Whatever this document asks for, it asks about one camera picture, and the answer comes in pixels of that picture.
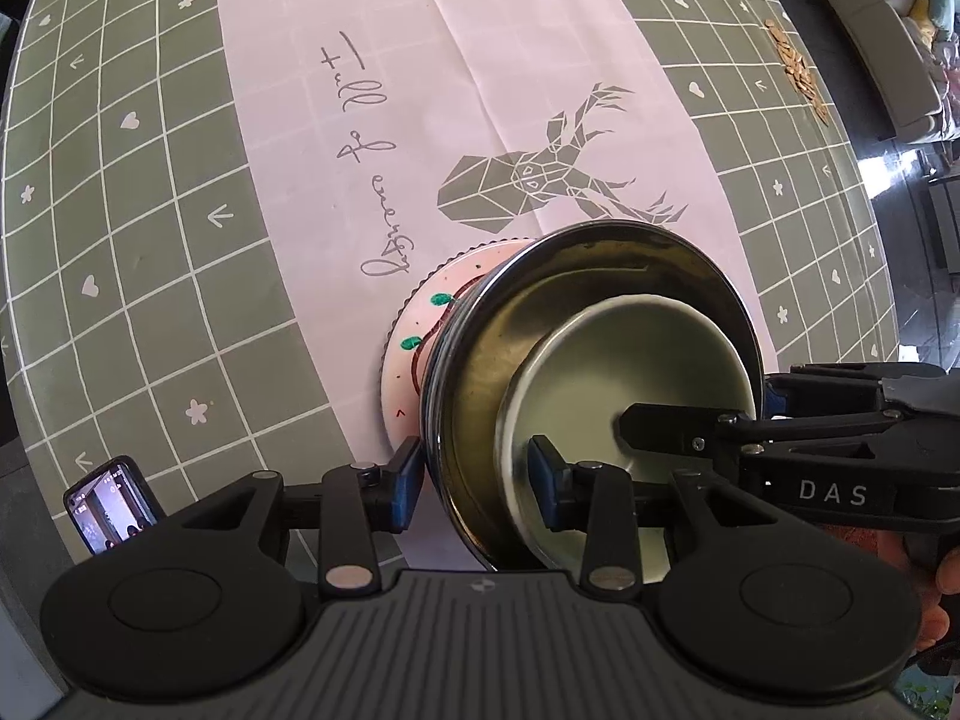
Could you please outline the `person's right hand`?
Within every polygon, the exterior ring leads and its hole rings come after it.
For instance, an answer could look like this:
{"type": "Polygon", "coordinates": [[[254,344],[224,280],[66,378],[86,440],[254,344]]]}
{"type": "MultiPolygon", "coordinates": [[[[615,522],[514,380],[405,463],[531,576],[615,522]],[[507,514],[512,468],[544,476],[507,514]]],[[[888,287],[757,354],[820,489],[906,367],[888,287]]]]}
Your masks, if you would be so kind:
{"type": "Polygon", "coordinates": [[[921,628],[916,639],[916,650],[922,652],[939,644],[950,629],[950,616],[942,608],[942,596],[957,595],[960,589],[957,548],[944,556],[934,574],[913,567],[900,533],[878,532],[877,554],[882,561],[911,578],[914,591],[921,601],[921,628]]]}

